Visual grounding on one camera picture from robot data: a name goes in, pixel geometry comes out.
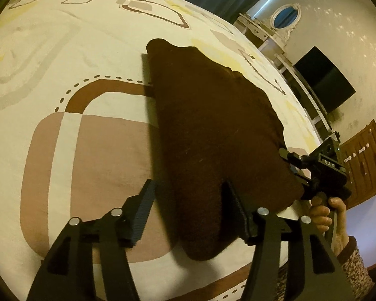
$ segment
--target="black flat screen tv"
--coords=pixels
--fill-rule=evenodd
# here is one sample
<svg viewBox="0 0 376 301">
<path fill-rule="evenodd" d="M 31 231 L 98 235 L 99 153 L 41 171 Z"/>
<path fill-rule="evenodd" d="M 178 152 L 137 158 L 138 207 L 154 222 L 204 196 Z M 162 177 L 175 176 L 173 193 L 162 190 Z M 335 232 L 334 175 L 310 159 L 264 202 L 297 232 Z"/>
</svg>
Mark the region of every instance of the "black flat screen tv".
<svg viewBox="0 0 376 301">
<path fill-rule="evenodd" d="M 315 92 L 327 113 L 355 94 L 355 89 L 340 70 L 316 46 L 294 67 Z"/>
</svg>

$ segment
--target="sleeve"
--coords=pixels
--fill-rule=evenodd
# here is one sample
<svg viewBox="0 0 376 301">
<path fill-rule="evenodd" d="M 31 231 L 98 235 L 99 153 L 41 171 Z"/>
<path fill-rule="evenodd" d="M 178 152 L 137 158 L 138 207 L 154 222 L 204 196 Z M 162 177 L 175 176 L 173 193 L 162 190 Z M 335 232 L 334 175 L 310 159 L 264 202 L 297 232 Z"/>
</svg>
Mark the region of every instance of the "sleeve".
<svg viewBox="0 0 376 301">
<path fill-rule="evenodd" d="M 365 268 L 356 240 L 350 236 L 350 241 L 337 256 L 342 269 L 347 276 L 347 281 L 351 284 L 356 301 L 361 301 L 372 289 L 374 283 Z M 286 292 L 288 265 L 285 263 L 279 269 L 276 297 L 274 301 L 284 301 Z"/>
</svg>

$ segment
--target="hand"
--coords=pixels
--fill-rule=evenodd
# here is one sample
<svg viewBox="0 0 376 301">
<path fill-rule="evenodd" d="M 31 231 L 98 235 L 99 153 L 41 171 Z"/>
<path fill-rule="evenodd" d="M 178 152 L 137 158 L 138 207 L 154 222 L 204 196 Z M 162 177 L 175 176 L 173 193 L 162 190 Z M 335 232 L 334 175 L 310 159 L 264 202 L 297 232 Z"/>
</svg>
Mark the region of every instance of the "hand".
<svg viewBox="0 0 376 301">
<path fill-rule="evenodd" d="M 324 233 L 329 230 L 329 226 L 333 222 L 332 219 L 328 217 L 330 209 L 322 205 L 322 199 L 320 197 L 314 197 L 311 204 L 312 207 L 309 209 L 308 215 L 312 219 L 312 222 L 316 224 L 316 227 Z M 336 243 L 333 252 L 338 256 L 350 241 L 347 234 L 347 207 L 341 198 L 329 198 L 329 204 L 337 211 Z"/>
</svg>

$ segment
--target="wooden dresser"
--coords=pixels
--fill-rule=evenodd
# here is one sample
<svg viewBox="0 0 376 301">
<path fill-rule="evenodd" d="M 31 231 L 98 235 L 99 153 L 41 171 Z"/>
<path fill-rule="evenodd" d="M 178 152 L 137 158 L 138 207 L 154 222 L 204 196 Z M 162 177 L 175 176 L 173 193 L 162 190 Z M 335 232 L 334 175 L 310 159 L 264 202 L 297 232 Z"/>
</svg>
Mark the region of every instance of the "wooden dresser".
<svg viewBox="0 0 376 301">
<path fill-rule="evenodd" d="M 341 158 L 349 175 L 347 187 L 352 196 L 350 209 L 376 195 L 376 122 L 340 145 Z"/>
</svg>

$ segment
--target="brown garment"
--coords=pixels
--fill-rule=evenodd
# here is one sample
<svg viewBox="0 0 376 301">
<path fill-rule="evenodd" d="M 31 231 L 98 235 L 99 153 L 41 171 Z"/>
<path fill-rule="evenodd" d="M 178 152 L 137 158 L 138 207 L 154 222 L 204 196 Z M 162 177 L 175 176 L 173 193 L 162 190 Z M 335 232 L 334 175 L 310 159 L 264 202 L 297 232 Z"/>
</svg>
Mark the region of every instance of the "brown garment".
<svg viewBox="0 0 376 301">
<path fill-rule="evenodd" d="M 210 259 L 234 239 L 222 223 L 226 179 L 274 212 L 304 191 L 279 156 L 284 128 L 263 90 L 195 47 L 154 39 L 146 48 L 181 241 L 190 258 Z"/>
<path fill-rule="evenodd" d="M 351 285 L 356 301 L 361 301 L 372 289 L 374 283 L 365 268 L 359 249 L 356 246 L 356 240 L 350 236 L 347 246 L 337 256 L 342 269 L 347 276 L 347 282 Z M 277 284 L 277 293 L 274 301 L 284 301 L 284 293 L 287 284 L 287 263 L 279 269 L 279 279 Z"/>
</svg>

